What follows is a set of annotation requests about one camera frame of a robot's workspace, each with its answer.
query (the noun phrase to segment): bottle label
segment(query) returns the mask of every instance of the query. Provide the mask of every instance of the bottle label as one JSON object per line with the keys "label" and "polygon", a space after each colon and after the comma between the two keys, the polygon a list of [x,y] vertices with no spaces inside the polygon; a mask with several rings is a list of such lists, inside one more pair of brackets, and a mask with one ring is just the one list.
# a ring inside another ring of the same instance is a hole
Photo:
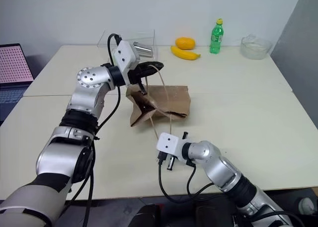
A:
{"label": "bottle label", "polygon": [[222,42],[222,38],[223,38],[222,35],[220,35],[220,36],[212,35],[211,41],[212,42]]}

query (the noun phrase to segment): green bottle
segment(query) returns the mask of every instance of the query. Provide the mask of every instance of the green bottle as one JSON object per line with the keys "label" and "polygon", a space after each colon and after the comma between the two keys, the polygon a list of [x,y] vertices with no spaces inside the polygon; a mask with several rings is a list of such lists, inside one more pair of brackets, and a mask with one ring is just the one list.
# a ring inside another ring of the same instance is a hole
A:
{"label": "green bottle", "polygon": [[219,18],[217,20],[217,25],[215,25],[212,30],[210,52],[213,54],[218,54],[220,52],[221,42],[224,34],[222,24],[223,20]]}

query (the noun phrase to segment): bottle cap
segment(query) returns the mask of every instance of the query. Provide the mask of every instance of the bottle cap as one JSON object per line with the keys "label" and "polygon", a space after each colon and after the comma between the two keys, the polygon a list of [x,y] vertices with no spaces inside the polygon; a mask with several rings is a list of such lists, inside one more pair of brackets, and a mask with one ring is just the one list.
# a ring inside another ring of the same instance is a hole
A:
{"label": "bottle cap", "polygon": [[221,18],[219,18],[219,19],[217,20],[217,24],[218,24],[218,25],[222,25],[222,24],[223,24],[223,20],[222,20]]}

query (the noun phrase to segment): clear acrylic box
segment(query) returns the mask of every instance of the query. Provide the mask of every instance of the clear acrylic box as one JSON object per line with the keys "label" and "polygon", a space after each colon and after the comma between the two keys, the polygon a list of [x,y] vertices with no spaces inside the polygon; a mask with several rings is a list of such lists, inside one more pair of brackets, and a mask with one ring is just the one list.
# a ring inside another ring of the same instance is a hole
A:
{"label": "clear acrylic box", "polygon": [[[104,62],[110,62],[109,56],[108,56],[108,49],[107,49],[107,39],[108,36],[111,33],[116,33],[121,36],[123,40],[129,41],[131,44],[134,42],[138,42],[140,44],[146,45],[148,47],[151,47],[153,50],[153,56],[152,57],[143,57],[140,56],[140,62],[147,62],[147,61],[157,61],[158,60],[158,51],[155,46],[155,30],[149,29],[144,31],[132,31],[132,30],[116,30],[114,32],[110,31],[104,31],[103,35],[101,36],[97,47],[100,52],[101,57],[103,58]],[[114,38],[110,41],[110,50],[113,54],[115,48],[117,47],[116,41]]]}

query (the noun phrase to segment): banana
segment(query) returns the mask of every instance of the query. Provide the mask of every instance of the banana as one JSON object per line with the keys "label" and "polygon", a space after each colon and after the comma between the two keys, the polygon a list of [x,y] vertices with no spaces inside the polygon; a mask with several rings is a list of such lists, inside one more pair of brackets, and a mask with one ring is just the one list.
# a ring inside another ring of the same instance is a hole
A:
{"label": "banana", "polygon": [[176,46],[171,46],[171,52],[175,56],[182,58],[182,59],[186,59],[186,60],[195,60],[201,56],[200,54],[196,54],[194,52],[181,50],[181,49],[177,48]]}

